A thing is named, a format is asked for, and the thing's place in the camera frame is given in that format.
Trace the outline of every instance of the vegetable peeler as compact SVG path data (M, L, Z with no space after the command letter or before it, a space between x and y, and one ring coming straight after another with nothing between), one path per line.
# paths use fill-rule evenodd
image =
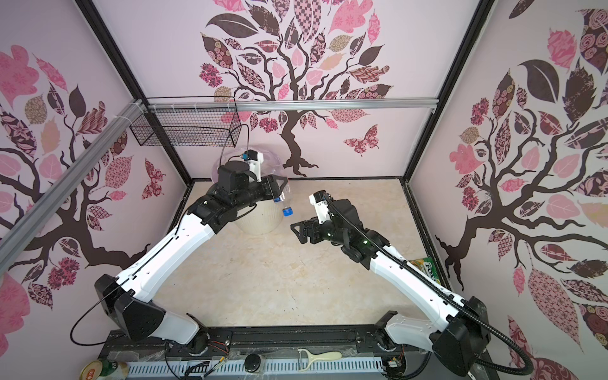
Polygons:
M308 365L306 366L306 368L302 368L303 364L302 364L302 351L304 351L306 353L306 355L308 355ZM299 372L304 372L307 371L310 368L310 365L314 362L317 361L332 361L332 360L339 360L342 359L342 354L338 351L331 351L331 352L326 352L326 353L322 353L322 354L311 354L310 351L308 351L306 348L298 348L298 371Z

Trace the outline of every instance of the marble floor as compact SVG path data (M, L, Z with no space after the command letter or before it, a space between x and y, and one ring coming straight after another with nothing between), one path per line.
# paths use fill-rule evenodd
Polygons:
M198 182L188 204L211 182ZM326 190L348 198L366 228L409 260L425 257L396 179L292 181L294 214L272 232L243 233L234 223L203 244L165 281L154 301L191 313L207 326L375 323L388 310L424 314L393 285L329 242L300 244L289 225L315 216L308 196Z

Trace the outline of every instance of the wire basket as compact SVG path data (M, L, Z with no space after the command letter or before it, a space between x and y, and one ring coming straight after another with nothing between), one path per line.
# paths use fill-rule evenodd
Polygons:
M131 124L131 132L143 147L162 145L164 139L174 146L235 147L241 133L235 99L212 98L221 103L214 103L213 107L208 103L201 108L179 104L169 108L150 106L149 112Z

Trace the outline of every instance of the pink wall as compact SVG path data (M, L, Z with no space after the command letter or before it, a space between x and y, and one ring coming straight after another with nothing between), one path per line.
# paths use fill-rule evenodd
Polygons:
M605 1L499 2L412 181L453 288L533 379L606 377L607 33Z
M131 97L72 1L12 2L0 11L3 236ZM97 357L100 347L69 340L97 300L93 283L164 235L184 189L161 148L138 146L130 131L114 144L0 278L3 379L76 378ZM75 337L98 342L115 327L98 308Z

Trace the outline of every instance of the can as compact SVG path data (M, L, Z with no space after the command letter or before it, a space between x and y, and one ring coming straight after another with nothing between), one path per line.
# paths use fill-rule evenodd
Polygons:
M92 361L80 373L80 380L125 380L129 366L124 362L101 359Z

